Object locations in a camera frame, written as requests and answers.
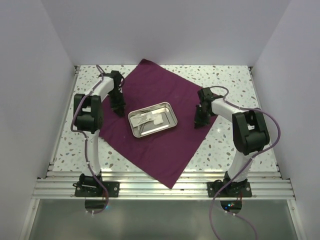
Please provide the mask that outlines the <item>steel tweezers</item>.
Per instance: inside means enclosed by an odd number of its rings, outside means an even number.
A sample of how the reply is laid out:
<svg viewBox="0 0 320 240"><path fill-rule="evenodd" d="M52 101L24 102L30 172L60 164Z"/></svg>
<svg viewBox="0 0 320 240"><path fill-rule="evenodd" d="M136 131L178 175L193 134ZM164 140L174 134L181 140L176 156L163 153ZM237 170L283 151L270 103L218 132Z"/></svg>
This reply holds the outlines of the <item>steel tweezers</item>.
<svg viewBox="0 0 320 240"><path fill-rule="evenodd" d="M144 136L145 134L148 133L148 126L146 124L142 124L137 127L137 135L138 136Z"/></svg>

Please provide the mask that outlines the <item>stainless steel tray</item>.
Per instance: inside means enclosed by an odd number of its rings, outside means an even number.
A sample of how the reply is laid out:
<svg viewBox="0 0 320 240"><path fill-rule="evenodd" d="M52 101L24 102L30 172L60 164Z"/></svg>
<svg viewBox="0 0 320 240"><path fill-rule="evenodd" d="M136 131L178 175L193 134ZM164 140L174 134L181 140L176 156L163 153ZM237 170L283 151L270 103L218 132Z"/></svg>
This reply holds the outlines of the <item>stainless steel tray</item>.
<svg viewBox="0 0 320 240"><path fill-rule="evenodd" d="M146 122L145 124L148 127L148 132L145 135L142 136L138 136L138 130L137 127L133 127L131 122L130 122L130 118L132 116L138 115L138 111L141 109L151 109L152 110L152 114L161 114L162 118L163 118L163 123L159 124L159 125L154 125L153 121L149 121ZM168 102L161 102L155 105L151 105L148 107L144 107L141 109L137 109L134 111L131 111L130 113L128 113L127 118L128 118L128 122L129 122L129 126L131 128L132 134L135 138L142 138L142 137L146 137L148 135L152 135L170 128L175 127L178 124L178 119L174 113L174 110L172 108L172 106L168 103Z"/></svg>

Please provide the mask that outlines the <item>white gauze pad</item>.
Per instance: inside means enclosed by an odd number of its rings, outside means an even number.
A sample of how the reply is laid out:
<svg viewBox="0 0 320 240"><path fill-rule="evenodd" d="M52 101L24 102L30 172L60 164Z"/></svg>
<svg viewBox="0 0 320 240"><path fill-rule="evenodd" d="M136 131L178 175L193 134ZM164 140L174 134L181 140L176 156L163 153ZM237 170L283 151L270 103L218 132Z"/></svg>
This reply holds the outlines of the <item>white gauze pad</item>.
<svg viewBox="0 0 320 240"><path fill-rule="evenodd" d="M157 113L153 115L153 124L155 126L160 125L164 122L162 114L161 113Z"/></svg>

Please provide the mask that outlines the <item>purple cloth mat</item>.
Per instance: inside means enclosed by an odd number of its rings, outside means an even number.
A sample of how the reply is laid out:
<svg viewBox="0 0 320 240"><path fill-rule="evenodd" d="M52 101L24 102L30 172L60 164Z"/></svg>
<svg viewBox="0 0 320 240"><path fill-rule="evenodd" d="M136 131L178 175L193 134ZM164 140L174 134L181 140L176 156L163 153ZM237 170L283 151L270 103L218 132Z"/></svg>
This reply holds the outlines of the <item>purple cloth mat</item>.
<svg viewBox="0 0 320 240"><path fill-rule="evenodd" d="M143 59L125 78L122 88L125 116L113 112L110 100L103 103L104 122L99 136L115 151L152 178L171 189L207 136L211 126L195 129L200 86ZM177 126L136 138L127 115L135 110L168 102Z"/></svg>

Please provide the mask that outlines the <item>white sachet packet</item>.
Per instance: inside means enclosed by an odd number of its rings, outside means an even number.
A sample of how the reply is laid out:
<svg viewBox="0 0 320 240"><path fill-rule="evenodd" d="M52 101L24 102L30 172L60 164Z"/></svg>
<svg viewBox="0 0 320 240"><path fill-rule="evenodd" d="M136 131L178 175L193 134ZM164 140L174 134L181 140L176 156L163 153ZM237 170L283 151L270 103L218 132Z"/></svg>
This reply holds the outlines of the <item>white sachet packet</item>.
<svg viewBox="0 0 320 240"><path fill-rule="evenodd" d="M151 112L137 114L130 118L130 122L134 128L153 120L154 120L154 115Z"/></svg>

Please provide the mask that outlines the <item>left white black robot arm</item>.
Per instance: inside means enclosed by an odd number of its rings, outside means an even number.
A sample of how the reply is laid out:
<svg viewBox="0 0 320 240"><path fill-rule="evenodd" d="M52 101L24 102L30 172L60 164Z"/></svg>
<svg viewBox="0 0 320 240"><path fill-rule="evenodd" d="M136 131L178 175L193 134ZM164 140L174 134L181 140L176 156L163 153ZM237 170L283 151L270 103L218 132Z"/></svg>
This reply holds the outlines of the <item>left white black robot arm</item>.
<svg viewBox="0 0 320 240"><path fill-rule="evenodd" d="M70 130L84 136L85 170L80 181L88 180L86 190L92 196L103 193L104 184L101 180L98 138L104 124L103 101L109 98L111 110L123 117L125 115L125 99L122 92L124 77L119 71L106 73L100 71L98 82L86 93L77 93L73 97L73 117Z"/></svg>

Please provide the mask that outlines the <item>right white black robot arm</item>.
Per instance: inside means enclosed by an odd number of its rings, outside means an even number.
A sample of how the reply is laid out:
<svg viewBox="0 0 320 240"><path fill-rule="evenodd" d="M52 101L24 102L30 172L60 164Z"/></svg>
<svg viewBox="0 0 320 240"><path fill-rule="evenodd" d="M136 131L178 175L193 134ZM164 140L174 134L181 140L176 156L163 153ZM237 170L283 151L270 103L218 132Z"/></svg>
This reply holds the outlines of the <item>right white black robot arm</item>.
<svg viewBox="0 0 320 240"><path fill-rule="evenodd" d="M248 182L248 172L255 154L264 150L270 142L270 135L264 114L258 108L237 106L226 99L226 95L215 95L210 87L197 92L194 127L207 126L210 118L221 116L232 123L233 144L236 148L234 159L223 181L215 184L227 196L235 196Z"/></svg>

